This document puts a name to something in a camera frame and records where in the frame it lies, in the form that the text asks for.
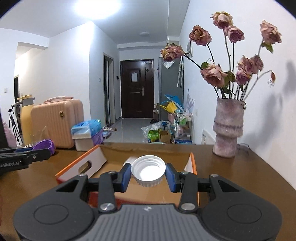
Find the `doorway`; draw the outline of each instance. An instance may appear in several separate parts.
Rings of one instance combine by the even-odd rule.
[[[152,118],[153,59],[121,61],[122,118]]]
[[[104,108],[106,126],[115,123],[114,60],[104,55]]]
[[[19,102],[18,98],[20,97],[20,75],[15,76],[14,78],[14,92],[15,92],[15,103]],[[17,116],[17,126],[20,132],[20,135],[22,135],[22,128],[20,125],[20,106],[17,106],[15,108],[15,115]]]

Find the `white wall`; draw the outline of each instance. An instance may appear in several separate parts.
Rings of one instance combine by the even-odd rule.
[[[116,79],[116,76],[120,76],[119,53],[117,45],[101,29],[95,24],[92,24],[92,28],[94,35],[89,54],[90,112],[91,118],[100,119],[104,126],[104,54],[113,59],[115,117],[121,116],[120,81]]]
[[[134,49],[119,51],[120,61],[154,59],[154,103],[158,103],[158,57],[161,49]]]
[[[49,48],[31,49],[16,60],[20,93],[32,94],[35,104],[55,96],[73,96],[83,103],[90,119],[89,50],[93,23],[89,22],[50,38]]]
[[[15,52],[18,42],[48,47],[49,39],[36,35],[11,29],[0,29],[0,106],[1,115],[8,123],[8,109],[14,104],[14,68]]]
[[[250,0],[247,4],[235,0],[191,1],[180,43],[185,48],[193,26],[200,25],[211,34],[213,41],[210,46],[215,62],[220,63],[224,70],[228,70],[228,59],[223,33],[213,25],[210,18],[218,11],[230,13],[234,25],[245,33],[245,40],[235,45],[236,61],[242,54],[250,58],[258,52],[262,40],[259,25],[263,19],[277,26],[283,35],[283,43],[274,45],[274,54],[266,49],[261,50],[265,70],[272,69],[277,81],[273,88],[269,88],[269,76],[259,80],[246,101],[244,135],[238,141],[248,143],[252,150],[296,188],[296,49],[293,47],[296,20],[274,0]],[[210,57],[206,47],[192,46],[196,62],[202,63]],[[185,60],[185,94],[188,89],[198,110],[194,123],[194,142],[199,144],[203,128],[215,136],[212,127],[216,94],[213,87],[202,79],[197,67]]]

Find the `blue plastic package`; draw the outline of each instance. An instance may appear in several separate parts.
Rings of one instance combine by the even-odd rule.
[[[72,139],[89,139],[102,129],[100,120],[83,121],[71,129]]]

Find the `green package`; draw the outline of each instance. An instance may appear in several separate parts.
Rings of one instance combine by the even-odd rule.
[[[150,130],[148,132],[148,143],[159,141],[158,131]]]

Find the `wall outlet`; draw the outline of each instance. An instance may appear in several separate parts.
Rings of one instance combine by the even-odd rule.
[[[214,138],[206,131],[202,130],[202,145],[214,145]]]

